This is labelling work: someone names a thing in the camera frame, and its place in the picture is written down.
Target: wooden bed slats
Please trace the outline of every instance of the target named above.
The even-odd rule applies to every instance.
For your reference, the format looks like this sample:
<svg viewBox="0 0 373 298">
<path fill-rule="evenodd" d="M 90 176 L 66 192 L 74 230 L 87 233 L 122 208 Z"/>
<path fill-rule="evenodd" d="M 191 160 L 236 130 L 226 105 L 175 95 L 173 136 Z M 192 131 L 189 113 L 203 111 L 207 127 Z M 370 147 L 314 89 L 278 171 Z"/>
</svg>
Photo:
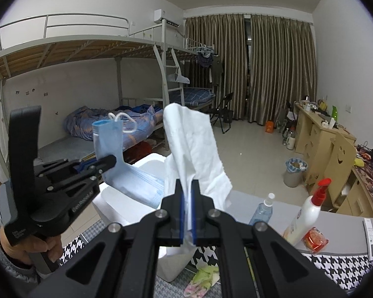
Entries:
<svg viewBox="0 0 373 298">
<path fill-rule="evenodd" d="M 155 58 L 154 42 L 124 40 L 70 40 L 48 42 L 14 51 L 0 57 L 0 79 L 6 79 L 38 68 L 87 59 L 133 57 Z M 178 60 L 190 60 L 195 54 L 175 47 Z M 170 48 L 166 58 L 172 60 Z"/>
</svg>

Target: screw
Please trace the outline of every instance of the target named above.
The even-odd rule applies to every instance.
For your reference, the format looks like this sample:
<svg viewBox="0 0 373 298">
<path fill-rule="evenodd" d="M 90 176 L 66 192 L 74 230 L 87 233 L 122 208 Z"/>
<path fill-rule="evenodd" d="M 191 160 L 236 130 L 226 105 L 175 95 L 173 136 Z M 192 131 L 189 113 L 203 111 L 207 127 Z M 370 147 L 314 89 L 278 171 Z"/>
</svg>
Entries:
<svg viewBox="0 0 373 298">
<path fill-rule="evenodd" d="M 155 216 L 158 218 L 158 219 L 163 219 L 167 216 L 167 211 L 165 209 L 158 209 L 156 212 L 155 212 Z"/>
<path fill-rule="evenodd" d="M 210 217 L 219 217 L 220 214 L 221 214 L 221 212 L 218 209 L 212 208 L 211 210 L 209 210 L 209 216 Z"/>
<path fill-rule="evenodd" d="M 264 223 L 264 222 L 257 222 L 256 224 L 254 224 L 254 227 L 259 232 L 265 232 L 268 228 L 268 225 L 267 223 Z"/>
<path fill-rule="evenodd" d="M 108 225 L 108 231 L 111 233 L 117 233 L 120 231 L 121 228 L 122 226 L 119 223 L 110 223 Z"/>
</svg>

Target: green bottle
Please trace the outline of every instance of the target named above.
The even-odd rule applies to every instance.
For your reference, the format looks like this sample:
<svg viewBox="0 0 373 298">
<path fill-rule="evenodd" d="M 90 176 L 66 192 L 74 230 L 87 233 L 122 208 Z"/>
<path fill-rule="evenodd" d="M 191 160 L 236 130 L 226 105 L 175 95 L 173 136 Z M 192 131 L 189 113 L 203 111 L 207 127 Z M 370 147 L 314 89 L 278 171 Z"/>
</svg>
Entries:
<svg viewBox="0 0 373 298">
<path fill-rule="evenodd" d="M 333 105 L 332 118 L 337 122 L 337 108 Z"/>
</svg>

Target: red pump cap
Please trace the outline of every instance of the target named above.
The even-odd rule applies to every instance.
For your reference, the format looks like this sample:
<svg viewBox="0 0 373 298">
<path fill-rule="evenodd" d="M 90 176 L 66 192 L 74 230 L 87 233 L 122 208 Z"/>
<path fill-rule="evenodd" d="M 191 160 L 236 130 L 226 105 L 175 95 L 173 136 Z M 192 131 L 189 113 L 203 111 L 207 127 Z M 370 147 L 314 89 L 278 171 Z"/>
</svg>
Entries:
<svg viewBox="0 0 373 298">
<path fill-rule="evenodd" d="M 323 202 L 326 199 L 326 190 L 327 187 L 330 185 L 332 180 L 330 178 L 322 179 L 318 182 L 319 188 L 313 194 L 311 198 L 311 203 L 315 206 L 322 206 Z"/>
</svg>

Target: air conditioner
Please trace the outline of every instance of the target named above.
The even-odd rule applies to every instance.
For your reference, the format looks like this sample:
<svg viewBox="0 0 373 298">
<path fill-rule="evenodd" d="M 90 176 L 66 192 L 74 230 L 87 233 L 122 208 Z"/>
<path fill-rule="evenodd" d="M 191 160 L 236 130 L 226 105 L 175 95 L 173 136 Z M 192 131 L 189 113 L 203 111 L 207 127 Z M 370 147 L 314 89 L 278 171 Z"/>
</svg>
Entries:
<svg viewBox="0 0 373 298">
<path fill-rule="evenodd" d="M 162 20 L 165 19 L 166 22 L 173 26 L 173 27 L 176 27 L 178 28 L 180 25 L 178 23 L 175 23 L 174 21 L 171 21 L 169 20 L 167 17 L 166 17 L 166 11 L 164 11 L 163 9 L 159 9 L 159 10 L 155 10 L 155 14 L 153 16 L 153 21 L 155 23 L 161 23 Z"/>
</svg>

